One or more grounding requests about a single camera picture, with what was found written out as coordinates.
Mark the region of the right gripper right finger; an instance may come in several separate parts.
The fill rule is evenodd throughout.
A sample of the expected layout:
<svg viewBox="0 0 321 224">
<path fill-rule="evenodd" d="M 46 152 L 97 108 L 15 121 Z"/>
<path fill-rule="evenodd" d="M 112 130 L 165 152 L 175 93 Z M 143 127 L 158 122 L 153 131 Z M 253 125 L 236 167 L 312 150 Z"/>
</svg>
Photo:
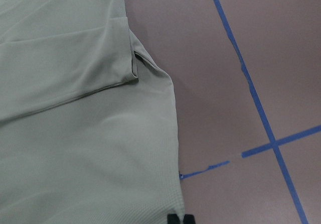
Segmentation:
<svg viewBox="0 0 321 224">
<path fill-rule="evenodd" d="M 183 224 L 195 224 L 195 217 L 193 214 L 185 214 Z"/>
</svg>

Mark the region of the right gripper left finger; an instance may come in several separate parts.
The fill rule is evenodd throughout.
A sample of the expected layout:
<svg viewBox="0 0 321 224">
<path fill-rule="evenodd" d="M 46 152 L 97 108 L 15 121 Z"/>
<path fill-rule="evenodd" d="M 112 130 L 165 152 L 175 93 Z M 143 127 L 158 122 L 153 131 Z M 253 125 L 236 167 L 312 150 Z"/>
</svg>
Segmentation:
<svg viewBox="0 0 321 224">
<path fill-rule="evenodd" d="M 180 224 L 180 218 L 177 214 L 168 214 L 167 224 Z"/>
</svg>

